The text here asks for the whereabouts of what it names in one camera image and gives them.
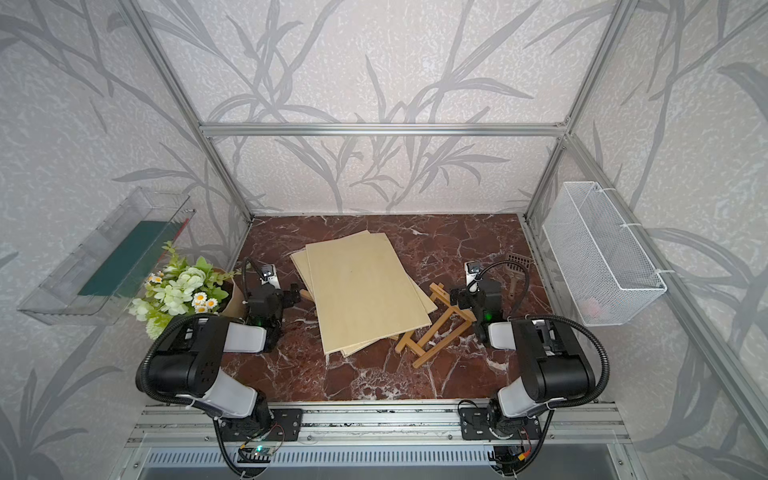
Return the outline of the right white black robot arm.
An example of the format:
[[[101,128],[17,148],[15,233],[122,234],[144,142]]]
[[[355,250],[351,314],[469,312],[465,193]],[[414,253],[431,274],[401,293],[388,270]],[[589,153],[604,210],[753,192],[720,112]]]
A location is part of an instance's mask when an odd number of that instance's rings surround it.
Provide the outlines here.
[[[607,350],[584,325],[558,315],[506,317],[501,285],[471,281],[450,294],[450,304],[469,309],[484,345],[515,353],[519,377],[489,402],[491,420],[534,418],[545,411],[597,399],[610,378]]]

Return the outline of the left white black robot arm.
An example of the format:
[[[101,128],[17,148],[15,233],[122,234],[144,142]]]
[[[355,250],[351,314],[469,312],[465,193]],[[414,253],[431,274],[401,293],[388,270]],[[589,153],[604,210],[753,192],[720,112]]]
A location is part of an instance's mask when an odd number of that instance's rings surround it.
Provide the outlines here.
[[[136,386],[150,398],[194,407],[211,418],[251,421],[269,428],[265,395],[221,368],[226,353],[268,353],[282,334],[283,313],[302,300],[301,288],[265,283],[246,294],[246,318],[221,314],[177,316],[141,361]]]

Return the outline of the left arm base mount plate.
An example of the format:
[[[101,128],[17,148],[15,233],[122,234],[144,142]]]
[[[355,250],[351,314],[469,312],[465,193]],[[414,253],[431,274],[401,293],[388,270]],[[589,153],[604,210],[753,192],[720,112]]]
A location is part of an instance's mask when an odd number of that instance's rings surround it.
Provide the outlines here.
[[[260,420],[256,416],[227,419],[221,422],[219,431],[224,442],[260,440],[271,442],[296,442],[302,425],[303,410],[277,408]]]

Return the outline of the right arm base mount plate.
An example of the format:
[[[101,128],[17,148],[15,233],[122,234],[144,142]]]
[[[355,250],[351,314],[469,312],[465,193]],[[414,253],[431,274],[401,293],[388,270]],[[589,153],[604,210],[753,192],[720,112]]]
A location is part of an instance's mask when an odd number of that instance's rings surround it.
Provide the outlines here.
[[[506,417],[496,401],[478,406],[472,400],[460,400],[457,414],[463,440],[538,440],[541,434],[537,419]]]

